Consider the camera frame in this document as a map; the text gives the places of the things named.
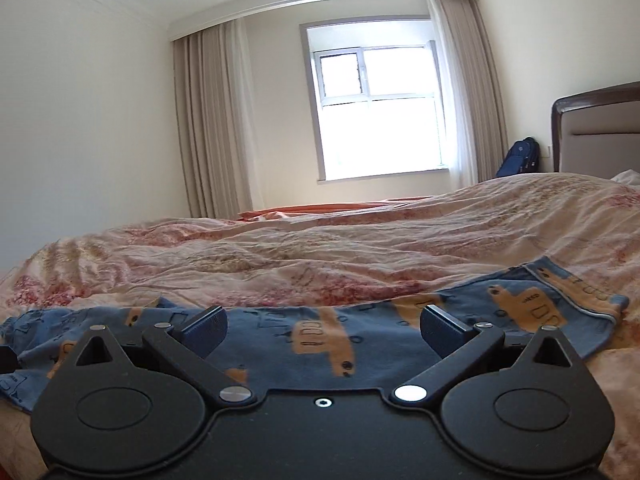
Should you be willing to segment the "orange bed sheet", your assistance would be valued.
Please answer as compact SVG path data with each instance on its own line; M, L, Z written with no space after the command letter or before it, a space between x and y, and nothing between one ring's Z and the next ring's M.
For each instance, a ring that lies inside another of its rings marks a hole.
M262 210L250 210L241 212L238 215L239 221L262 221L278 220L306 216L306 214L335 214L336 212L349 212L357 210L372 209L390 205L412 204L418 200L425 200L425 196L388 198L387 200L370 200L370 202L360 203L322 203L274 207Z

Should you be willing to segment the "blue backpack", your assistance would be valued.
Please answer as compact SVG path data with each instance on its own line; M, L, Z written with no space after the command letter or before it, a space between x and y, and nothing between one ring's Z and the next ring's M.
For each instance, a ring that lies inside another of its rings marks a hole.
M497 178L511 177L516 174L531 174L539 170L540 147L538 142L528 136L516 141L506 153L502 165L496 173Z

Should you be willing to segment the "right beige curtain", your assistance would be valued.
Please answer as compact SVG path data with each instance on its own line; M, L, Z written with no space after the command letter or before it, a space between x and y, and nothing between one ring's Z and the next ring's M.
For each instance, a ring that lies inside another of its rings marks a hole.
M426 0L442 78L445 164L454 188L495 177L508 149L502 95L480 5Z

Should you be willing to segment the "beige curtain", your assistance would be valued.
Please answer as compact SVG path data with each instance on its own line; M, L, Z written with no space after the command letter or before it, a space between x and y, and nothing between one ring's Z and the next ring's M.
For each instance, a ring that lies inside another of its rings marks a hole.
M495 177L508 149L502 95L480 5L426 0L442 78L445 164L454 188Z
M233 219L260 203L244 22L239 18L176 40L172 60L190 214Z

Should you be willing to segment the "pink floral quilt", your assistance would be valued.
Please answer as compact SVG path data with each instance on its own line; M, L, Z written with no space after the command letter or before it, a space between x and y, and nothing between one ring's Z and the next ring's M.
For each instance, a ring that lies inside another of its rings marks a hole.
M639 474L639 192L581 174L489 180L412 204L262 221L167 219L63 238L1 280L31 307L348 306L459 284L547 256L630 299L590 367L613 403L604 469Z

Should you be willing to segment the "brown padded headboard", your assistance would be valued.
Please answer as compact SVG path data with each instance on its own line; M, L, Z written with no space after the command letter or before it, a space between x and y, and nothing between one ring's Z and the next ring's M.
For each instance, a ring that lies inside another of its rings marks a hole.
M551 107L553 170L609 179L639 169L639 84L591 90Z

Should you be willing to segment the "left beige curtain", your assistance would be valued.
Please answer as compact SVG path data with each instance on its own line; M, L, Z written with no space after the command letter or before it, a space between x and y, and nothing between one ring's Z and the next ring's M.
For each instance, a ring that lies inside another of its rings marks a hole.
M190 214L233 219L260 203L244 22L239 18L176 40L172 60Z

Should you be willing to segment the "white pillow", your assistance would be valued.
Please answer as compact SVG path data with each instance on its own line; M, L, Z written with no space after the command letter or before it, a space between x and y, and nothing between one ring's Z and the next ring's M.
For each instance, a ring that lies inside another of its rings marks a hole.
M627 169L612 177L612 181L628 186L639 186L640 174L638 171Z

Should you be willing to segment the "grey framed window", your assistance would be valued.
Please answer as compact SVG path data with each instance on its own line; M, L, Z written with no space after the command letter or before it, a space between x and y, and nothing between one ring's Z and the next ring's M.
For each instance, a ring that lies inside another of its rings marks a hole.
M319 178L442 171L446 127L434 25L419 15L305 24Z

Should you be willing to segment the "blue children's pants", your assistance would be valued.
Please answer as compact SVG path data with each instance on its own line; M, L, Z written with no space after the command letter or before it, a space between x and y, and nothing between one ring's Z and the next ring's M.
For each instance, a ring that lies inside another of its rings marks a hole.
M429 304L468 325L487 321L508 337L558 326L588 358L611 339L626 296L606 292L538 260L419 295L346 307L260 307L228 311L227 324L196 343L207 362L253 390L268 388L392 388L446 356L422 339L420 315ZM147 307L32 309L1 325L1 396L30 412L75 342L103 324L130 336L157 322L197 315L160 298Z

